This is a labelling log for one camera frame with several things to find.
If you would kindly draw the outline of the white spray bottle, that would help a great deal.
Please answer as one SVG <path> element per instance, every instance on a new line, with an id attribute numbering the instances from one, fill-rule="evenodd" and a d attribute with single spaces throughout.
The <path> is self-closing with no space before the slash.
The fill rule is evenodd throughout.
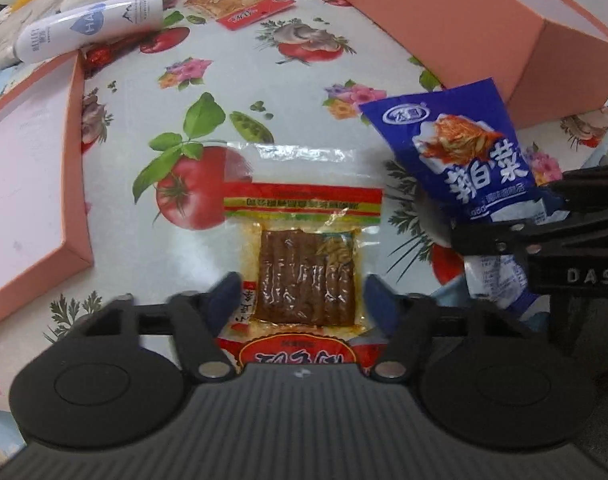
<path id="1" fill-rule="evenodd" d="M 21 62 L 37 63 L 88 44 L 153 32 L 163 26 L 163 0 L 106 0 L 42 18 L 13 45 Z"/>

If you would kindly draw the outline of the orange tofu snack packet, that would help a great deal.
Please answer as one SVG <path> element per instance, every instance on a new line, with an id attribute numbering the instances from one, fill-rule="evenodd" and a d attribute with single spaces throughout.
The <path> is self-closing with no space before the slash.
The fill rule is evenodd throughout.
<path id="1" fill-rule="evenodd" d="M 295 6 L 294 0 L 186 0 L 184 5 L 234 32 Z"/>

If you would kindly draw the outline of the pink cardboard box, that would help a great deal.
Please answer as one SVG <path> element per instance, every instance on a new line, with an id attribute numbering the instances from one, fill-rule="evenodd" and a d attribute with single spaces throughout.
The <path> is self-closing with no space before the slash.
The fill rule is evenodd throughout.
<path id="1" fill-rule="evenodd" d="M 448 88 L 490 78 L 518 128 L 608 99 L 608 28 L 573 0 L 347 0 Z"/>

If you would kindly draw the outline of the red foil snack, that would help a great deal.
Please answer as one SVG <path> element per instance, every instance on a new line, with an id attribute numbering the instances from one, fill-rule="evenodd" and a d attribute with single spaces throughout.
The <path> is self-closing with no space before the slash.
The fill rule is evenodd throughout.
<path id="1" fill-rule="evenodd" d="M 128 44 L 103 44 L 85 53 L 84 70 L 88 76 L 100 72 L 133 50 Z"/>

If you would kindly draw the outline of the blue kimchi snack packet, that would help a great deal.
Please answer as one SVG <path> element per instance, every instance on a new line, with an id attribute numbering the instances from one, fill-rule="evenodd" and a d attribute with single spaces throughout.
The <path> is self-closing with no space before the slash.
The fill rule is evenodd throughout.
<path id="1" fill-rule="evenodd" d="M 359 109 L 392 151 L 385 164 L 396 203 L 389 222 L 406 238 L 386 256 L 388 273 L 421 287 L 456 282 L 520 318 L 548 312 L 548 297 L 532 292 L 516 257 L 465 256 L 450 241 L 457 223 L 487 228 L 559 217 L 494 82 L 382 94 Z"/>

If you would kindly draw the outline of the pink box lid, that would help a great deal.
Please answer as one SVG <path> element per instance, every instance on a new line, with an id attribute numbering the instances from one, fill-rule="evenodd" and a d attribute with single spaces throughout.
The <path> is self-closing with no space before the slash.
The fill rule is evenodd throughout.
<path id="1" fill-rule="evenodd" d="M 92 266 L 77 53 L 0 99 L 0 322 Z"/>

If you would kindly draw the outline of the spicy strip snack packet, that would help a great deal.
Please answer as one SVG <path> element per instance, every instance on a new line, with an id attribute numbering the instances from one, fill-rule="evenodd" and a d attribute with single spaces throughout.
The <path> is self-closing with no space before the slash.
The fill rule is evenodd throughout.
<path id="1" fill-rule="evenodd" d="M 234 365 L 374 365 L 383 350 L 362 299 L 377 266 L 383 178 L 363 151 L 229 144 L 224 216 L 240 304 L 217 342 Z"/>

